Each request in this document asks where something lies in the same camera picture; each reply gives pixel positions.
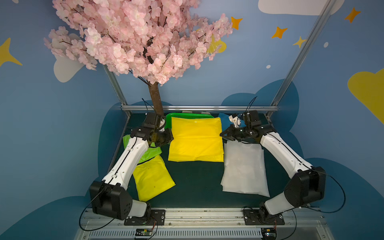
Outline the green plastic basket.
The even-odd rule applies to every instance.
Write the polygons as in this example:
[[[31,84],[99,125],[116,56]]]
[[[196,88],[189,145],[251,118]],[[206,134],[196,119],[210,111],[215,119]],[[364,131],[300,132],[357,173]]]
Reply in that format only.
[[[212,115],[207,114],[194,114],[194,113],[169,113],[166,115],[166,125],[165,129],[172,128],[172,119],[181,118],[181,119],[210,119],[214,118]]]

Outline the yellow raincoat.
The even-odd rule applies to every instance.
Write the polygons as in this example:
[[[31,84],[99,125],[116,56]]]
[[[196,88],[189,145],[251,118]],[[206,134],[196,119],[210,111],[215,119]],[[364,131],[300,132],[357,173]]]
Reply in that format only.
[[[170,162],[224,161],[222,123],[220,118],[172,118],[173,140],[170,143]]]

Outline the white raincoat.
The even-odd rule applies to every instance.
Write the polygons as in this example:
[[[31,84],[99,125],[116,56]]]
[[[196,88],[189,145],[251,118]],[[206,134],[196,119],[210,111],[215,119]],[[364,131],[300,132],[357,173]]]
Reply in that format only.
[[[270,197],[264,150],[260,144],[224,144],[224,192]]]

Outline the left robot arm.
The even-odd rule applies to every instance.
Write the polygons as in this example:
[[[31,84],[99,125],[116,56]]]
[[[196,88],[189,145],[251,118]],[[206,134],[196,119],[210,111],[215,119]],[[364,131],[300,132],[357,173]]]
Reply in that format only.
[[[93,213],[116,220],[141,218],[147,222],[150,219],[151,207],[146,202],[133,200],[127,188],[139,160],[151,144],[161,147],[173,140],[171,130],[165,125],[165,116],[147,113],[142,125],[131,132],[116,164],[100,182],[94,181],[89,188]]]

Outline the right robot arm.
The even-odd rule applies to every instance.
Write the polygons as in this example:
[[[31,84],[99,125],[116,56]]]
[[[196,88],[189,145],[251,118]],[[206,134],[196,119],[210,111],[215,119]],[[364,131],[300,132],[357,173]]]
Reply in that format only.
[[[242,116],[230,115],[231,124],[220,136],[228,141],[251,140],[260,144],[275,157],[290,177],[281,194],[261,204],[259,216],[270,219],[285,211],[322,200],[325,196],[325,170],[313,167],[300,157],[272,125],[263,125],[256,110],[246,111]]]

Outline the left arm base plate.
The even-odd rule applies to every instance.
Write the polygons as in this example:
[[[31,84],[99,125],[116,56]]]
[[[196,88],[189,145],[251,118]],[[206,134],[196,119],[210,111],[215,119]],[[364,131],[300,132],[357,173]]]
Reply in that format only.
[[[125,226],[163,226],[165,224],[166,210],[154,209],[147,211],[143,217],[127,217]]]

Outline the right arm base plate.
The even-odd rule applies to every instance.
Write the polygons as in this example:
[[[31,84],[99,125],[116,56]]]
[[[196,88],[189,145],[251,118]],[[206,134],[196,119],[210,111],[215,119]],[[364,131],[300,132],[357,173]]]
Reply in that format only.
[[[270,215],[267,211],[261,209],[244,208],[242,210],[243,218],[246,226],[257,225],[277,225],[285,224],[282,214]]]

